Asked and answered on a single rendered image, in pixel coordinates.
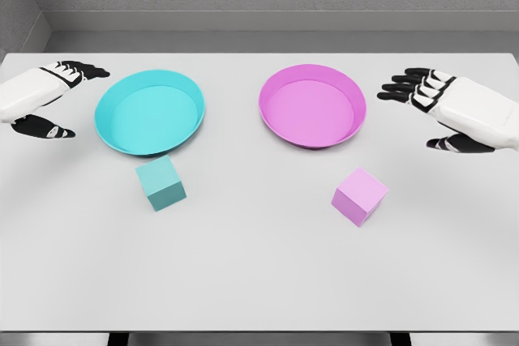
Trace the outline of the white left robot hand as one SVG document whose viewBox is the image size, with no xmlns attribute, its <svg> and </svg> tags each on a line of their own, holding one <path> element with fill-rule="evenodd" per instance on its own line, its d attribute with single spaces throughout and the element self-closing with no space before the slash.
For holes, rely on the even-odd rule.
<svg viewBox="0 0 519 346">
<path fill-rule="evenodd" d="M 26 70 L 0 83 L 0 122 L 22 135 L 38 139 L 72 139 L 73 130 L 34 112 L 54 103 L 83 81 L 104 79 L 110 73 L 93 64 L 66 60 Z"/>
</svg>

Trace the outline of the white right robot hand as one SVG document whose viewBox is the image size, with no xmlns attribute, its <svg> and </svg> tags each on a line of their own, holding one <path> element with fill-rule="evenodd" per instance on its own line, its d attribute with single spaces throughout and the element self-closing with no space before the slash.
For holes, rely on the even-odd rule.
<svg viewBox="0 0 519 346">
<path fill-rule="evenodd" d="M 408 68 L 381 88 L 378 99 L 411 105 L 455 132 L 428 140 L 431 149 L 465 154 L 519 152 L 519 102 L 491 88 L 428 68 Z"/>
</svg>

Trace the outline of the cyan cube block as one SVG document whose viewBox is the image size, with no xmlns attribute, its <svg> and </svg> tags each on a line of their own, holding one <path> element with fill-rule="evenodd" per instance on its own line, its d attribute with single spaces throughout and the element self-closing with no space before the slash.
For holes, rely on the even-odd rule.
<svg viewBox="0 0 519 346">
<path fill-rule="evenodd" d="M 169 156 L 162 156 L 135 169 L 140 185 L 155 211 L 187 197 L 182 181 Z"/>
</svg>

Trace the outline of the pink round plate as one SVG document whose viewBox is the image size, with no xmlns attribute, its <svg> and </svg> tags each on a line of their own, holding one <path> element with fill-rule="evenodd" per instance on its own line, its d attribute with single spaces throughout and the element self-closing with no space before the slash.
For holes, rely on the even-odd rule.
<svg viewBox="0 0 519 346">
<path fill-rule="evenodd" d="M 354 137 L 367 116 L 361 88 L 328 66 L 301 64 L 279 70 L 259 93 L 265 125 L 288 143 L 310 149 Z"/>
</svg>

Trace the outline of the cyan round plate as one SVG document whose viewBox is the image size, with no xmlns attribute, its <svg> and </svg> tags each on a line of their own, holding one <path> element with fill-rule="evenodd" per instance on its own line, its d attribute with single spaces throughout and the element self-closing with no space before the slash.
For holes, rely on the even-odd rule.
<svg viewBox="0 0 519 346">
<path fill-rule="evenodd" d="M 94 122 L 111 148 L 152 156 L 185 143 L 203 121 L 205 107 L 200 87 L 189 77 L 171 70 L 144 70 L 106 91 Z"/>
</svg>

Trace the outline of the pink cube block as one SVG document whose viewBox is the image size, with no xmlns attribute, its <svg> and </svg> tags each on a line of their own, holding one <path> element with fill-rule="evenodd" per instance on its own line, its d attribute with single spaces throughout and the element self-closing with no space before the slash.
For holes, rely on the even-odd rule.
<svg viewBox="0 0 519 346">
<path fill-rule="evenodd" d="M 389 188 L 358 167 L 336 188 L 331 204 L 360 227 L 381 204 Z"/>
</svg>

